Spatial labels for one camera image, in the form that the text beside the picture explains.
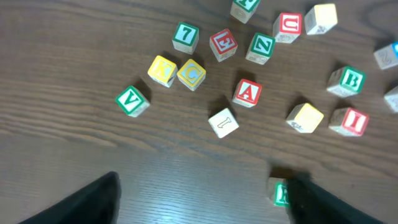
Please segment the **wood grain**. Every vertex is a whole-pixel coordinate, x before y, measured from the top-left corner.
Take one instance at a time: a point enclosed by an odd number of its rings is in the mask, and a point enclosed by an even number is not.
[[[398,2],[332,1],[339,24],[327,35],[277,44],[265,66],[244,59],[254,33],[271,34],[280,12],[305,14],[318,2],[262,0],[244,25],[229,16],[230,1],[0,1],[0,208],[14,208],[0,209],[0,222],[21,221],[115,170],[126,181],[120,223],[287,223],[264,199],[267,167],[281,164],[309,170],[393,223],[398,116],[382,96],[398,84],[398,68],[381,71],[373,52],[398,36]],[[200,28],[192,56],[173,49],[180,21]],[[218,63],[208,39],[225,28],[239,47]],[[192,58],[206,80],[195,92],[162,87],[147,75],[156,55],[178,67]],[[344,65],[368,79],[360,95],[341,100],[325,87]],[[251,109],[230,105],[240,78],[263,85]],[[114,100],[129,85],[152,103],[137,119]],[[284,121],[304,102],[325,114],[313,134]],[[207,119],[226,106],[240,127],[218,139]],[[370,115],[363,137],[327,128],[344,106]]]

